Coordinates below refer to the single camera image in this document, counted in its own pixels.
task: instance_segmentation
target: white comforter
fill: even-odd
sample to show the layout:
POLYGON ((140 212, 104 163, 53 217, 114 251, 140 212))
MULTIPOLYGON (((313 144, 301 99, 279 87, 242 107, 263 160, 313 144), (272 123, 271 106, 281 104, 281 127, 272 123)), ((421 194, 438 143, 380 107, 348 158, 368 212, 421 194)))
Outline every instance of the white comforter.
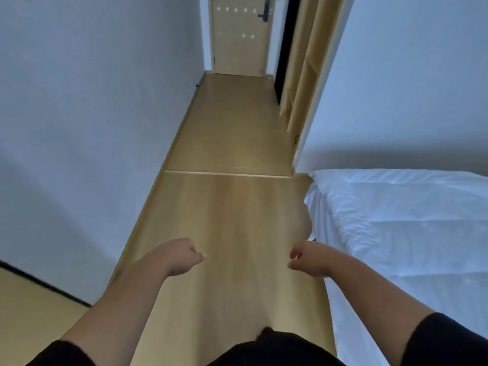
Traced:
MULTIPOLYGON (((311 175, 306 204, 317 240, 488 337, 488 178, 383 169, 311 175)), ((348 366, 387 364, 337 286, 326 285, 338 357, 348 366)))

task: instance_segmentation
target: bed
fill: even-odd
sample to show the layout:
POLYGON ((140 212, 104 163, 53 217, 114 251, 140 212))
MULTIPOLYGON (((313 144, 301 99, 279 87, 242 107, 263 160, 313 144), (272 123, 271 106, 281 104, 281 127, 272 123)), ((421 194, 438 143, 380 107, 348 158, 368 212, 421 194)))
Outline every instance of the bed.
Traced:
MULTIPOLYGON (((312 239, 488 337, 488 178, 384 169, 311 176, 305 203, 312 239)), ((331 279, 326 288, 338 358, 348 366, 388 365, 331 279)))

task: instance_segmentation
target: black trim strip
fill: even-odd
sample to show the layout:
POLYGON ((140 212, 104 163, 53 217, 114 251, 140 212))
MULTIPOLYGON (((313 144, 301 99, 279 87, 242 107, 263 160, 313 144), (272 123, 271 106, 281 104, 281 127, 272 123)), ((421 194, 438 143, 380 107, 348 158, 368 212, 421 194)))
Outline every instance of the black trim strip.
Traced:
POLYGON ((4 262, 4 261, 1 261, 0 260, 0 268, 3 268, 7 271, 10 271, 12 272, 13 274, 17 275, 17 276, 20 276, 24 279, 27 279, 29 281, 32 281, 33 283, 36 283, 37 285, 39 286, 42 286, 43 288, 45 289, 48 289, 48 290, 51 290, 53 292, 55 292, 56 294, 59 294, 59 295, 62 295, 63 297, 67 298, 67 299, 70 299, 72 301, 75 301, 76 303, 79 303, 81 304, 82 306, 85 306, 85 307, 88 307, 90 308, 92 305, 87 303, 86 301, 82 301, 81 299, 77 298, 77 297, 74 297, 72 296, 71 294, 68 294, 66 293, 65 291, 61 290, 61 289, 58 289, 48 283, 45 283, 44 281, 42 280, 39 280, 38 278, 22 271, 22 270, 19 270, 18 268, 8 264, 7 262, 4 262))

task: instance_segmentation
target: hand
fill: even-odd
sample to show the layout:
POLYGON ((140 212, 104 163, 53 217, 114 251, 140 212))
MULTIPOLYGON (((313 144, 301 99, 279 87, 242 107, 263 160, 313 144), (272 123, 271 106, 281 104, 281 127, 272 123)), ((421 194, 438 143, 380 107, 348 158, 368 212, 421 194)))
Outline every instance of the hand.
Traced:
POLYGON ((148 253, 151 263, 163 270, 163 275, 178 276, 202 263, 206 257, 200 253, 188 238, 174 239, 164 242, 148 253))
POLYGON ((328 277, 332 264, 341 253, 320 242, 299 241, 290 250, 288 267, 312 277, 328 277))

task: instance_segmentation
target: hallway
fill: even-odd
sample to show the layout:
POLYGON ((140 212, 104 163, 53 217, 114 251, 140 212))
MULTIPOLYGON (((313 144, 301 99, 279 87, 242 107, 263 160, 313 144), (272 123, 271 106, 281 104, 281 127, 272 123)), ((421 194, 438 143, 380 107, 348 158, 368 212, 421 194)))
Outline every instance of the hallway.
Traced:
POLYGON ((303 197, 311 180, 290 177, 284 123, 280 128, 272 92, 264 95, 270 83, 208 74, 197 94, 127 263, 178 237, 190 237, 208 257, 164 283, 132 365, 203 366, 264 326, 335 353, 323 280, 286 266, 290 246, 310 233, 303 197), (216 93, 225 93, 224 101, 216 93), (266 137, 274 147, 265 146, 266 137))

